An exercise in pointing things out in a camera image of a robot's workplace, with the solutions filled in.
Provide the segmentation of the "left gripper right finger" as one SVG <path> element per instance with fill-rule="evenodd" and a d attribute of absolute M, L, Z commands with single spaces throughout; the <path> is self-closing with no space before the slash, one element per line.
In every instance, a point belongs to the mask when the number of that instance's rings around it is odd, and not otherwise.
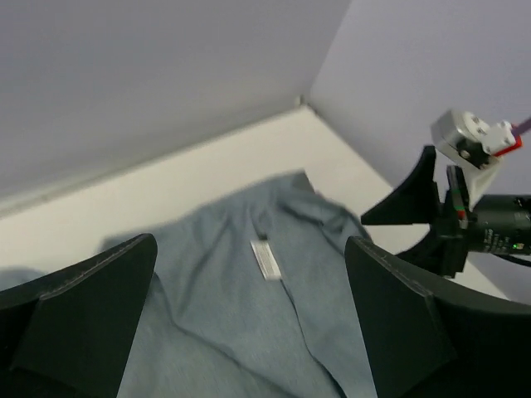
<path fill-rule="evenodd" d="M 380 397 L 528 397 L 530 307 L 351 237 L 345 261 Z"/>

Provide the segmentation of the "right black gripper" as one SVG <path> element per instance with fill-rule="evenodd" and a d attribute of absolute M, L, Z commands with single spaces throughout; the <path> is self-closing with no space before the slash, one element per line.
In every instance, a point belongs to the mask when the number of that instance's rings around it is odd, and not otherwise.
<path fill-rule="evenodd" d="M 438 186 L 433 181 L 436 149 L 423 148 L 407 178 L 361 215 L 365 226 L 431 224 L 438 216 Z M 530 266 L 530 196 L 487 194 L 475 204 L 460 167 L 446 169 L 449 183 L 436 233 L 429 231 L 397 257 L 443 277 L 463 271 L 470 253 L 493 255 Z"/>

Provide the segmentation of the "striped pillowcase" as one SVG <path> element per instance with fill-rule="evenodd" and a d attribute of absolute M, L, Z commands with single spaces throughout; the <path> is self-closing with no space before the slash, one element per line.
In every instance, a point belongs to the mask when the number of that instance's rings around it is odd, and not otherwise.
<path fill-rule="evenodd" d="M 305 173 L 108 240 L 98 254 L 141 234 L 158 253 L 115 397 L 377 394 L 344 257 L 367 232 Z M 1 292 L 50 273 L 3 269 Z"/>

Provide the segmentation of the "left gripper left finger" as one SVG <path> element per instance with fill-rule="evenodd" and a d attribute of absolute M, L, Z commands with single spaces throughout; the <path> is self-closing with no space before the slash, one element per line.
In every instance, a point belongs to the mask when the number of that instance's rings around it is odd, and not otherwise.
<path fill-rule="evenodd" d="M 158 253 L 137 235 L 1 292 L 3 397 L 115 397 Z"/>

